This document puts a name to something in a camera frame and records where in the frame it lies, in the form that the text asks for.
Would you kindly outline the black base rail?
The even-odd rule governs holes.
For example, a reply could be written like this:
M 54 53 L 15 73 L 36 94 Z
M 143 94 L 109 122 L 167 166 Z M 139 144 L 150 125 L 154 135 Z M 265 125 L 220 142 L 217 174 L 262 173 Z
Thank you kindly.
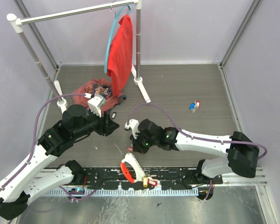
M 204 184 L 222 184 L 222 176 L 210 179 L 198 174 L 196 168 L 191 167 L 144 167 L 144 173 L 127 168 L 92 167 L 85 169 L 86 187 L 88 189 L 105 190 L 183 190 L 193 189 Z

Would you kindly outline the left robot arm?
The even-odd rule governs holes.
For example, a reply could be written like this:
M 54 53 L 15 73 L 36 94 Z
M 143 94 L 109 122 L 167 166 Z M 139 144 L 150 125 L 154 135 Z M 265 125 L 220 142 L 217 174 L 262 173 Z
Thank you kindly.
M 47 177 L 37 181 L 34 177 L 92 132 L 109 136 L 118 128 L 119 124 L 109 114 L 100 117 L 82 105 L 71 105 L 62 114 L 62 119 L 39 138 L 33 151 L 0 181 L 0 217 L 12 220 L 51 189 L 68 183 L 81 184 L 85 170 L 76 160 L 66 162 Z

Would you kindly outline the bright red shirt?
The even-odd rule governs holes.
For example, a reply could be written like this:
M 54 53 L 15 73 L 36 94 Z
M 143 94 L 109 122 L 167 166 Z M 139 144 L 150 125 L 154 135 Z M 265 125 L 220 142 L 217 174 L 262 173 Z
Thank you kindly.
M 133 24 L 129 15 L 119 21 L 120 27 L 114 36 L 107 60 L 107 75 L 111 78 L 112 93 L 120 94 L 128 81 L 132 69 Z

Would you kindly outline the black key tag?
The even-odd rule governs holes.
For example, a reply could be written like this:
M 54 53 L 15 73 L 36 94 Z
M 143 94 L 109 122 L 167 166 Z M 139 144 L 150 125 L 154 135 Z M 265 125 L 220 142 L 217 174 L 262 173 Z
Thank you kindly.
M 110 112 L 108 115 L 109 115 L 109 119 L 115 119 L 117 113 L 116 112 Z

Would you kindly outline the blue clothes hanger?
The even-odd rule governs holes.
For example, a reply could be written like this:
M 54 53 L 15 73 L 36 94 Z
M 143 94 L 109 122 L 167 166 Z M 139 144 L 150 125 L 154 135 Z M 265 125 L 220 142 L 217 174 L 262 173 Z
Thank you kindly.
M 108 42 L 107 42 L 107 47 L 106 47 L 106 53 L 105 53 L 105 63 L 104 63 L 104 73 L 107 73 L 108 70 L 108 58 L 109 58 L 109 52 L 110 52 L 110 46 L 111 46 L 111 42 L 112 42 L 112 37 L 113 37 L 113 32 L 115 30 L 115 26 L 119 21 L 119 16 L 121 14 L 121 12 L 123 11 L 123 9 L 127 7 L 128 11 L 127 11 L 127 15 L 130 14 L 131 12 L 131 7 L 129 5 L 126 6 L 122 6 L 119 11 L 115 12 L 115 17 L 112 23 L 112 27 L 110 29 L 110 33 L 109 33 L 109 37 L 108 37 Z

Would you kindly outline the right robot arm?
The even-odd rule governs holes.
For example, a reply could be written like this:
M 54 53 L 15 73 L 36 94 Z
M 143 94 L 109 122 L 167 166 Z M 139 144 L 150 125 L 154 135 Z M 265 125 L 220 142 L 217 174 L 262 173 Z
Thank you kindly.
M 195 177 L 201 184 L 231 172 L 245 178 L 256 176 L 259 147 L 242 132 L 234 131 L 231 136 L 198 134 L 176 127 L 162 128 L 148 119 L 141 122 L 131 119 L 125 129 L 132 133 L 130 139 L 135 152 L 145 154 L 150 147 L 157 146 L 165 151 L 214 155 L 214 159 L 200 160 L 196 167 Z

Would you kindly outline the blue and red keys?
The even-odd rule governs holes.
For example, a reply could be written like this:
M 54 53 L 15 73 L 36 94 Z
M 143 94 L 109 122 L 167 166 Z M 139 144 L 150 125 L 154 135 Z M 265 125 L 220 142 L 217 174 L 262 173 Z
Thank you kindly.
M 191 103 L 189 106 L 189 109 L 191 112 L 195 112 L 197 109 L 200 108 L 200 101 L 195 101 L 194 103 Z

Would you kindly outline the small electronics board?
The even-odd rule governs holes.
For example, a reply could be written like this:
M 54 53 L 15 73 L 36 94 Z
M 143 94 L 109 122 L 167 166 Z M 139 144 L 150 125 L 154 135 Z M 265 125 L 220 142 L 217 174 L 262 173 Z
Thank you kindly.
M 68 192 L 71 195 L 84 195 L 85 189 L 84 188 L 71 188 Z

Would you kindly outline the red handled keyring with keys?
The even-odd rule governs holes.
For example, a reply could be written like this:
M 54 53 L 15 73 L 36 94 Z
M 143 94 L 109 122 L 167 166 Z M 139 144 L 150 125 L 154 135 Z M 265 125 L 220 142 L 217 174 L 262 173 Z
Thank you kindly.
M 132 176 L 126 164 L 133 169 L 135 173 L 135 177 Z M 120 162 L 120 168 L 124 177 L 130 183 L 134 184 L 137 182 L 142 182 L 144 188 L 147 188 L 148 186 L 156 187 L 158 185 L 158 181 L 156 179 L 152 178 L 150 175 L 144 172 L 143 168 L 140 166 L 140 164 L 138 163 L 138 161 L 136 160 L 133 154 L 132 147 L 127 148 L 127 153 L 125 154 L 124 158 Z

